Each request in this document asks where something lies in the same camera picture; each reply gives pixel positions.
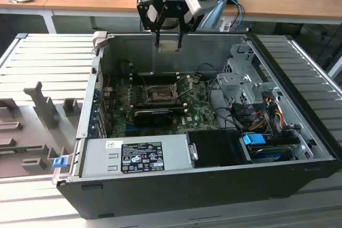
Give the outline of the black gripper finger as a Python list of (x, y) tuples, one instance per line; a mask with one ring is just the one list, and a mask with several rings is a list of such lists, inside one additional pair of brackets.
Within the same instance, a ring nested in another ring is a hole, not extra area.
[(159, 47), (160, 31), (166, 18), (165, 7), (162, 0), (137, 0), (137, 10), (144, 29), (156, 34), (156, 48)]
[(188, 22), (185, 22), (185, 18), (184, 18), (185, 15), (186, 15), (185, 11), (178, 6), (177, 7), (177, 19), (178, 19), (178, 24), (179, 24), (179, 36), (178, 36), (178, 44), (177, 44), (178, 49), (182, 47), (183, 36), (189, 32), (195, 32), (200, 22), (202, 21), (202, 15), (199, 15), (199, 16), (192, 16)]

